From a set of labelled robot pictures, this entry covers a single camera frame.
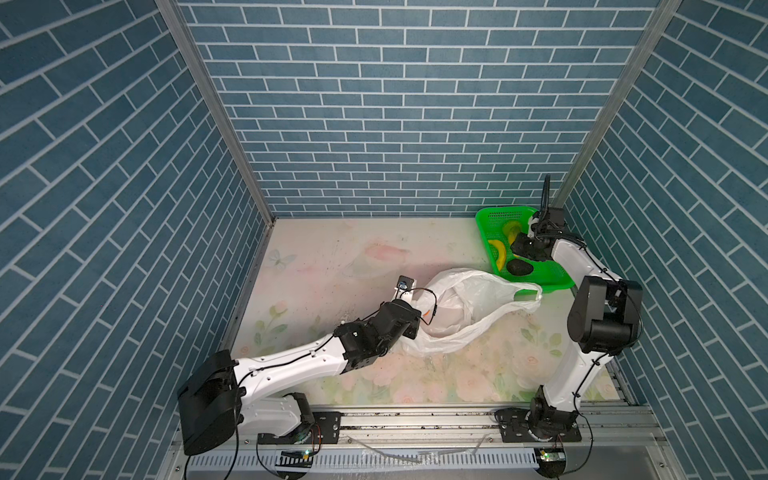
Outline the green plastic basket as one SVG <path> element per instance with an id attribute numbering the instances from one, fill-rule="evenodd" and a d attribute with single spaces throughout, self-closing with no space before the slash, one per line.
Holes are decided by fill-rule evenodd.
<path id="1" fill-rule="evenodd" d="M 510 282 L 538 285 L 544 293 L 569 290 L 574 281 L 557 262 L 539 255 L 534 260 L 516 253 L 518 234 L 526 237 L 536 209 L 526 206 L 487 207 L 475 216 L 490 262 L 490 272 Z"/>

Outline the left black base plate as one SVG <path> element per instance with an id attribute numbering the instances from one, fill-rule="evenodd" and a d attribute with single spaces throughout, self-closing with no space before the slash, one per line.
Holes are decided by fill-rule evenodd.
<path id="1" fill-rule="evenodd" d="M 314 411 L 312 419 L 302 418 L 299 425 L 283 436 L 271 434 L 258 435 L 260 444 L 294 445 L 294 444 L 337 444 L 341 427 L 342 414 L 340 411 Z"/>

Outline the green fruit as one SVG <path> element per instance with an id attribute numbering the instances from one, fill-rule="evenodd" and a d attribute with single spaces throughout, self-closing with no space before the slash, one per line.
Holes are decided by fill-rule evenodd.
<path id="1" fill-rule="evenodd" d="M 522 225 L 517 220 L 507 221 L 502 226 L 502 234 L 509 239 L 510 243 L 513 243 L 517 236 L 522 232 Z"/>

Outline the dark avocado fruit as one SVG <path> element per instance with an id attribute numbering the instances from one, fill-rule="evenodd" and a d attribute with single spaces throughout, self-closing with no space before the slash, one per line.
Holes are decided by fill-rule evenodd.
<path id="1" fill-rule="evenodd" d="M 534 266 L 521 258 L 514 258 L 507 262 L 506 269 L 512 276 L 524 277 L 533 273 Z"/>

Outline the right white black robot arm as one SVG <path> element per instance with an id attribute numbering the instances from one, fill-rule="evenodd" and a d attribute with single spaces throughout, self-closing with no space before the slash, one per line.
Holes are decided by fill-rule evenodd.
<path id="1" fill-rule="evenodd" d="M 550 182 L 547 175 L 528 231 L 512 234 L 512 257 L 506 264 L 510 274 L 521 277 L 553 261 L 578 288 L 567 316 L 573 346 L 530 404 L 529 429 L 542 438 L 574 427 L 582 391 L 598 368 L 638 340 L 643 296 L 639 283 L 613 273 L 596 259 L 584 239 L 568 230 L 564 210 L 550 204 Z"/>

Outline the aluminium front rail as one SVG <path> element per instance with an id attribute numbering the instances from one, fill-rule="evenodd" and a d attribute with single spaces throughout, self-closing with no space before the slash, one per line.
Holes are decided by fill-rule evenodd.
<path id="1" fill-rule="evenodd" d="M 648 407 L 621 402 L 592 403 L 582 407 L 578 427 L 582 440 L 547 443 L 504 443 L 493 414 L 499 406 L 427 405 L 411 407 L 323 407 L 342 414 L 337 444 L 260 444 L 252 427 L 207 453 L 248 449 L 283 449 L 291 458 L 309 459 L 324 449 L 441 449 L 531 448 L 536 470 L 437 470 L 317 474 L 197 473 L 189 474 L 190 461 L 181 441 L 175 439 L 163 461 L 161 479 L 681 479 L 684 474 L 667 436 Z"/>

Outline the white plastic bag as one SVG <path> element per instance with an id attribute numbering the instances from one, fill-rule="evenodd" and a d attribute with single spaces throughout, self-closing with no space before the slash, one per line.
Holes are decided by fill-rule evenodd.
<path id="1" fill-rule="evenodd" d="M 403 338 L 397 347 L 405 354 L 428 357 L 454 353 L 478 339 L 508 314 L 532 313 L 538 309 L 542 289 L 532 283 L 510 282 L 496 275 L 469 268 L 445 270 L 425 287 L 413 290 L 409 303 L 422 315 L 414 340 Z"/>

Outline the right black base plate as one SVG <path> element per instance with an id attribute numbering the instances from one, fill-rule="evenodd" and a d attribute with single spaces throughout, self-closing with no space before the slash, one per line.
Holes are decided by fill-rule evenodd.
<path id="1" fill-rule="evenodd" d="M 546 409 L 533 412 L 523 408 L 504 408 L 493 414 L 504 443 L 577 443 L 582 435 L 575 411 Z"/>

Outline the yellow banana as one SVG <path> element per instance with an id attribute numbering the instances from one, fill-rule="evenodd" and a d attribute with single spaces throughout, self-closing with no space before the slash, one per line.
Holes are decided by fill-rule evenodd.
<path id="1" fill-rule="evenodd" d="M 488 245 L 496 252 L 495 269 L 501 272 L 506 266 L 507 262 L 507 247 L 499 240 L 491 239 L 488 241 Z"/>

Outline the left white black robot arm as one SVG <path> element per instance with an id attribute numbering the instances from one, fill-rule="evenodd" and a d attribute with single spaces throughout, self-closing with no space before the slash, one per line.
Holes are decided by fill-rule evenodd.
<path id="1" fill-rule="evenodd" d="M 321 339 L 260 357 L 212 354 L 177 392 L 184 454 L 208 452 L 242 425 L 277 438 L 302 436 L 314 423 L 306 396 L 286 393 L 301 383 L 372 365 L 403 337 L 414 339 L 422 314 L 404 299 L 384 302 L 371 315 L 337 326 Z"/>

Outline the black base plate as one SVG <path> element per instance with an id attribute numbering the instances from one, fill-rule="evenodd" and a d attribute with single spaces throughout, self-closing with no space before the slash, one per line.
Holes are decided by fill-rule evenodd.
<path id="1" fill-rule="evenodd" d="M 283 436 L 271 434 L 258 435 L 260 444 L 294 445 L 294 444 L 337 444 L 341 427 L 342 414 L 340 411 L 314 411 L 312 419 L 302 418 L 299 425 Z"/>
<path id="2" fill-rule="evenodd" d="M 504 443 L 577 443 L 582 435 L 575 411 L 546 409 L 533 412 L 523 408 L 504 408 L 493 414 Z"/>

